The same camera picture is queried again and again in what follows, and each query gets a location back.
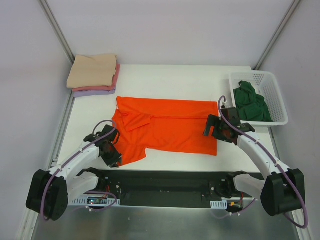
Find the green cloth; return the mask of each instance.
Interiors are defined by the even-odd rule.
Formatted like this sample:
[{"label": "green cloth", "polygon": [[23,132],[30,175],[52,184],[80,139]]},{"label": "green cloth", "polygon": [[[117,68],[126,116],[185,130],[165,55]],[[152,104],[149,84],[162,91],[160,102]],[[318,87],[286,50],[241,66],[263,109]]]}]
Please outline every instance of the green cloth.
[{"label": "green cloth", "polygon": [[256,94],[256,90],[247,81],[239,82],[234,89],[235,105],[241,120],[255,122],[273,122],[265,98]]}]

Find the purple folded cloth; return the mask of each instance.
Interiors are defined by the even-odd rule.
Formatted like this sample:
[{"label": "purple folded cloth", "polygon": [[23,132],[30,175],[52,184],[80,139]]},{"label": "purple folded cloth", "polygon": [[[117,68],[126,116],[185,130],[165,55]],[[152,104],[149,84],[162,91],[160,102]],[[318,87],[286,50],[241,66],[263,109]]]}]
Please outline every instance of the purple folded cloth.
[{"label": "purple folded cloth", "polygon": [[104,90],[89,90],[89,91],[75,91],[73,93],[74,98],[86,97],[86,96],[97,96],[97,95],[111,95],[116,92],[116,88],[111,91]]}]

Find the white plastic basket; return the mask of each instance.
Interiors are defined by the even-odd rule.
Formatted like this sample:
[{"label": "white plastic basket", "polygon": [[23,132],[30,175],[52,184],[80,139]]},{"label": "white plastic basket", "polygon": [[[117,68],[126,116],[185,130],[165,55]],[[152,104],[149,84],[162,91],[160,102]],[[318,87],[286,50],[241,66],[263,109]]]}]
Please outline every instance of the white plastic basket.
[{"label": "white plastic basket", "polygon": [[251,83],[255,92],[264,97],[264,101],[269,108],[271,119],[273,122],[266,121],[241,121],[249,123],[252,126],[277,126],[286,125],[288,123],[288,114],[281,95],[281,91],[275,75],[267,71],[249,71],[249,72],[233,72],[230,74],[230,90],[232,104],[235,107],[234,89],[239,88],[239,82],[246,81]]}]

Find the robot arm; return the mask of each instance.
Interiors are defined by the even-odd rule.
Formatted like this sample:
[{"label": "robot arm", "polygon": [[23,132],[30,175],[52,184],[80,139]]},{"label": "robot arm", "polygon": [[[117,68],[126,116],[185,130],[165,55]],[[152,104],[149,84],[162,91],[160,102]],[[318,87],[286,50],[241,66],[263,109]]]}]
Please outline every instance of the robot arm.
[{"label": "robot arm", "polygon": [[[111,168],[118,167],[122,155],[118,153],[114,144],[118,141],[119,132],[115,129],[112,134],[107,136],[113,129],[112,126],[106,125],[102,132],[88,135],[79,149],[62,163],[48,171],[38,170],[32,178],[26,207],[37,213],[41,212],[45,187],[51,178],[53,180],[44,200],[44,216],[54,221],[63,215],[68,203],[80,195],[95,189],[99,181],[103,180],[92,172],[81,171],[98,157],[101,157],[107,166]],[[79,151],[81,153],[67,163]]]},{"label": "robot arm", "polygon": [[217,140],[234,143],[241,148],[260,170],[264,180],[251,177],[243,171],[234,172],[229,174],[221,187],[216,187],[216,193],[226,198],[230,198],[232,194],[237,192],[247,193],[261,200],[264,210],[270,216],[301,209],[301,202],[278,166],[286,172],[305,202],[305,178],[303,173],[299,169],[290,169],[278,158],[272,156],[276,161],[274,163],[274,160],[259,146],[263,146],[263,144],[261,142],[259,145],[257,144],[259,137],[255,133],[255,129],[248,123],[241,124],[235,107],[223,108],[221,111],[232,126],[256,141],[233,130],[221,117],[214,115],[208,116],[204,135],[208,136],[210,128],[214,127],[212,136]]}]

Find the metal floor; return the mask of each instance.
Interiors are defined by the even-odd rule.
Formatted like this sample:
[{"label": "metal floor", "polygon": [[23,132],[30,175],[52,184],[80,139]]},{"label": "metal floor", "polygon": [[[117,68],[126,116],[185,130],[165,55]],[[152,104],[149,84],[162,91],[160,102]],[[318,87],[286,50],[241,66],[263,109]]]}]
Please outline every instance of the metal floor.
[{"label": "metal floor", "polygon": [[260,202],[240,216],[219,220],[224,210],[112,207],[73,211],[58,221],[37,220],[33,240],[295,240],[296,228],[283,215],[271,217]]}]

